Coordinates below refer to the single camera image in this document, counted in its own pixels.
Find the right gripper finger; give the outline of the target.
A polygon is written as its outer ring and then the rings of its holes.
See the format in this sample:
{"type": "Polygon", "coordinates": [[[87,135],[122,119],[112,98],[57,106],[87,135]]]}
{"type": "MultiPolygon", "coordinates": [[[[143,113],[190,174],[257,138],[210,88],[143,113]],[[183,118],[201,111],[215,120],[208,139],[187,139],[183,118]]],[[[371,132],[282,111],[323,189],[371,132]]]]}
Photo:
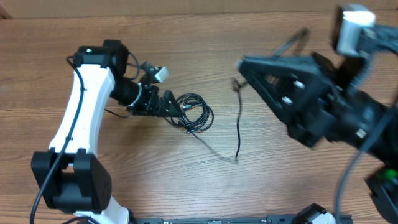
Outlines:
{"type": "Polygon", "coordinates": [[[330,91],[329,79],[311,56],[247,55],[238,71],[284,124],[330,91]]]}
{"type": "Polygon", "coordinates": [[[305,45],[308,42],[310,35],[310,31],[308,28],[304,27],[298,32],[296,32],[288,41],[283,43],[279,46],[274,53],[272,54],[273,57],[280,57],[286,50],[288,50],[294,44],[297,44],[295,50],[293,51],[294,56],[298,56],[301,54],[302,50],[304,49],[305,45]]]}

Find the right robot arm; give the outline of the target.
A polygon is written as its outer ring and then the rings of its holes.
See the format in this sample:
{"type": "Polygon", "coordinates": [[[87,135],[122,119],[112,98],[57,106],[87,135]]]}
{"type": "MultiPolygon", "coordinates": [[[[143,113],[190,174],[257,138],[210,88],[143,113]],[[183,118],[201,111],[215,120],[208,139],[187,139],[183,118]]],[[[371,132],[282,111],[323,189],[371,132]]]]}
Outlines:
{"type": "Polygon", "coordinates": [[[377,25],[359,36],[362,56],[339,67],[319,53],[247,55],[239,73],[255,89],[288,135],[307,147],[342,141],[383,166],[366,179],[371,199],[389,223],[397,222],[397,104],[386,106],[359,89],[376,52],[397,52],[397,29],[377,25]]]}

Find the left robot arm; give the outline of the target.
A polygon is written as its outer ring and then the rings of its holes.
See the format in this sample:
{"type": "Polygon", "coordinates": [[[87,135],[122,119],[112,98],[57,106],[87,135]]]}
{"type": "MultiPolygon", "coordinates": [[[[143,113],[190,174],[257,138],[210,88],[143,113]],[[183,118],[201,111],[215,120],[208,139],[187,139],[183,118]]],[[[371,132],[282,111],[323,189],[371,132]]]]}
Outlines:
{"type": "Polygon", "coordinates": [[[69,213],[87,223],[134,223],[130,209],[112,195],[109,172],[98,159],[98,138],[105,107],[116,100],[129,115],[179,117],[173,93],[159,95],[166,67],[135,62],[141,79],[126,76],[131,52],[120,40],[100,46],[81,46],[68,64],[73,69],[72,92],[61,125],[48,151],[32,156],[31,168],[39,186],[37,200],[50,209],[69,213]]]}

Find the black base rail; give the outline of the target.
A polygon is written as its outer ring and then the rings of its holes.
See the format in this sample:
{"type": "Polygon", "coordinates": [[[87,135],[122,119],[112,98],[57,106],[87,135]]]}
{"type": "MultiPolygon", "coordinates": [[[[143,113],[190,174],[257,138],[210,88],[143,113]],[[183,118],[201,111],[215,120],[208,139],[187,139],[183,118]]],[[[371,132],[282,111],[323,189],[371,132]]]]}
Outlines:
{"type": "MultiPolygon", "coordinates": [[[[268,215],[266,217],[239,217],[239,218],[187,218],[187,219],[168,219],[162,218],[135,218],[132,223],[137,224],[290,224],[300,223],[297,215],[268,215]]],[[[301,223],[336,223],[332,214],[320,215],[309,222],[301,223]]],[[[341,223],[353,223],[352,216],[346,215],[341,218],[341,223]]]]}

